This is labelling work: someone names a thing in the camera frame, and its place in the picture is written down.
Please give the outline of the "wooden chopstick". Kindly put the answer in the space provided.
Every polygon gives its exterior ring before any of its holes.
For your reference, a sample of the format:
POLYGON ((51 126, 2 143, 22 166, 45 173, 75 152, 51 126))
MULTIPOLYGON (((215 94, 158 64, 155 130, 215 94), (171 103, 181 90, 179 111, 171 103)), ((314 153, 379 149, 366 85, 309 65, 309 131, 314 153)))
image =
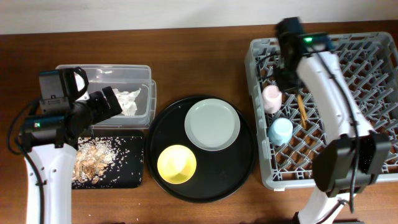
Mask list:
POLYGON ((297 94, 297 102, 298 102, 298 108, 300 111, 300 117, 302 120, 302 127, 303 127, 303 129, 306 129, 307 128, 307 112, 305 110, 304 102, 303 102, 302 96, 300 94, 297 94))

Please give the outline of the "grey plate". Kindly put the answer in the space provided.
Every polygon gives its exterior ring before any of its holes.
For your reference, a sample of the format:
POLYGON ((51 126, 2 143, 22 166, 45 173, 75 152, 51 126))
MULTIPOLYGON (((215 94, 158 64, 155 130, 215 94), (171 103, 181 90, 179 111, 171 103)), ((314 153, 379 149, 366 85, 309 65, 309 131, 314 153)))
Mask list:
POLYGON ((208 98, 188 110, 184 128, 189 140, 205 151, 220 151, 232 145, 241 129, 238 112, 224 100, 208 98))

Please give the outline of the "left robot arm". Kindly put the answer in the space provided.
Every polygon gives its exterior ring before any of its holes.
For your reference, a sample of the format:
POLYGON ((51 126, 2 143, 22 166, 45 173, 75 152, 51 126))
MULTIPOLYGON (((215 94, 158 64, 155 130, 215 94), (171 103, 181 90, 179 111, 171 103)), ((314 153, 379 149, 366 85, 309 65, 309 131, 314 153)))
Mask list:
POLYGON ((28 174, 26 222, 71 223, 78 137, 122 109, 109 86, 82 98, 89 80, 81 67, 41 72, 39 82, 41 96, 15 140, 28 174))

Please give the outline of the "pink cup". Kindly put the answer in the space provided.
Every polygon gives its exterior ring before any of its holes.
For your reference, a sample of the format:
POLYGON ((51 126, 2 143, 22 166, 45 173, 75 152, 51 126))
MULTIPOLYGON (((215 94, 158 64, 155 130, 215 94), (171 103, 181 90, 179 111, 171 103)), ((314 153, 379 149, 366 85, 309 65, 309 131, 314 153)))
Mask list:
POLYGON ((262 91, 262 101, 265 113, 276 113, 282 106, 282 92, 278 86, 268 85, 262 91))

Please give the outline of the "white tissue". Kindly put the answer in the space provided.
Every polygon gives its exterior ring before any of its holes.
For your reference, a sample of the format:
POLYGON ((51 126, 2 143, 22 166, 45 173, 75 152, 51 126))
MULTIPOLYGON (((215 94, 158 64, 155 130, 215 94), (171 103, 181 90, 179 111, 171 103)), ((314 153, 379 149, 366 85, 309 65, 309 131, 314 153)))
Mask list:
POLYGON ((113 92, 122 108, 122 114, 124 116, 134 116, 137 111, 135 100, 140 94, 141 88, 132 92, 119 91, 117 88, 113 88, 113 92))

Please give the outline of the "yellow bowl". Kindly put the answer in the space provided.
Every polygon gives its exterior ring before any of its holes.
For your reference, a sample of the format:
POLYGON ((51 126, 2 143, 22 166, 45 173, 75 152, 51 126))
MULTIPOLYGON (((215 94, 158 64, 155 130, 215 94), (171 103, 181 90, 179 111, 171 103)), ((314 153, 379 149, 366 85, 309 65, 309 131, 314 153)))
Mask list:
POLYGON ((190 180, 197 168, 194 153, 186 146, 172 145, 165 148, 157 160, 160 177, 169 184, 182 184, 190 180))

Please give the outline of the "blue cup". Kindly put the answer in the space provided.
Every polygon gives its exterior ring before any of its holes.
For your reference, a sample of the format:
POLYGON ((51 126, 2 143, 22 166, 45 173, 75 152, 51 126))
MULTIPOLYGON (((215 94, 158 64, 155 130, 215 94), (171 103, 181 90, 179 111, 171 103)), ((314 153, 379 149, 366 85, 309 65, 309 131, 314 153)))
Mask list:
POLYGON ((287 118, 278 118, 270 126, 268 138, 275 146, 287 144, 292 138, 293 124, 287 118))

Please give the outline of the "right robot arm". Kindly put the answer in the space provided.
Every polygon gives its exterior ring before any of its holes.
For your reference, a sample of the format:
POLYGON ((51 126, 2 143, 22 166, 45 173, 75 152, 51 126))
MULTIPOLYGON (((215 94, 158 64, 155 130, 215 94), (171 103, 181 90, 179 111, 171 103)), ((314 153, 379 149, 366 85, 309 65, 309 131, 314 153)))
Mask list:
POLYGON ((354 196, 375 184, 392 144, 364 117, 347 86, 333 44, 324 32, 308 34, 298 17, 275 26, 280 48, 275 82, 313 96, 326 134, 326 148, 312 161, 315 188, 293 223, 333 223, 341 209, 354 209, 354 196))

